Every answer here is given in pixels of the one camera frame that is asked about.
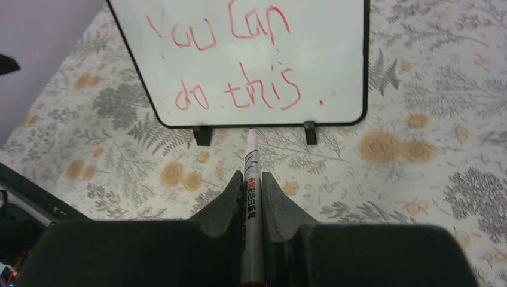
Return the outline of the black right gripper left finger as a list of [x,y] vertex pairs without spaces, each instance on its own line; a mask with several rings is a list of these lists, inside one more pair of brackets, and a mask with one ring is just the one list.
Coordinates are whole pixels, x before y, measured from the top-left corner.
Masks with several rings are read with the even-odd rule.
[[37,241],[15,286],[238,286],[243,175],[186,220],[64,221]]

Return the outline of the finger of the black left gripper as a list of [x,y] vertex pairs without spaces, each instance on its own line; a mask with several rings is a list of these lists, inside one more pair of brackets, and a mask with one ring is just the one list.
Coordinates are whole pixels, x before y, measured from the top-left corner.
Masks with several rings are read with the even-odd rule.
[[15,59],[5,54],[0,54],[0,76],[21,70]]

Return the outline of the small black-framed whiteboard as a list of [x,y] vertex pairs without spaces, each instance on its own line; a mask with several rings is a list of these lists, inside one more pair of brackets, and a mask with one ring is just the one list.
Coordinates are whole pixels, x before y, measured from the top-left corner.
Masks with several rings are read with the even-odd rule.
[[109,1],[158,122],[350,126],[368,109],[369,1]]

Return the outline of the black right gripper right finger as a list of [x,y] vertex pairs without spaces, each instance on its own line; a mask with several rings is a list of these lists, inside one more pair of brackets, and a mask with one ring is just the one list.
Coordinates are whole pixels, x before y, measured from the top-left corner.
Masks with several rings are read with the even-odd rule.
[[465,254],[435,225],[320,223],[262,174],[268,286],[477,286]]

